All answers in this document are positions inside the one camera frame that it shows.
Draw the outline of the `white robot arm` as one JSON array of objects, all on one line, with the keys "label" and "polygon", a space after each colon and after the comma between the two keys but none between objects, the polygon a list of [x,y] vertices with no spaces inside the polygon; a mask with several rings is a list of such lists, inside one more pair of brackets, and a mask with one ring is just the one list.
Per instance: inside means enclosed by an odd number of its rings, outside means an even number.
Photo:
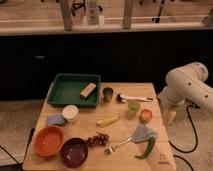
[{"label": "white robot arm", "polygon": [[205,84],[207,78],[208,69],[200,62],[193,62],[167,73],[166,86],[157,96],[165,125],[172,123],[176,116],[175,109],[185,100],[213,114],[213,88]]}]

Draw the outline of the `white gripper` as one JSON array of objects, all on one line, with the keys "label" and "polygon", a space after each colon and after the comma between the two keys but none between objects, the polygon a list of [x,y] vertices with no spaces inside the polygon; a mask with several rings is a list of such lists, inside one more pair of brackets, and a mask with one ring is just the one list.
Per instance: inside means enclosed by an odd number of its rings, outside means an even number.
[{"label": "white gripper", "polygon": [[170,87],[165,87],[157,95],[157,98],[160,102],[161,109],[166,112],[165,124],[170,125],[176,117],[176,111],[169,110],[174,110],[176,107],[182,105],[184,103],[184,98]]}]

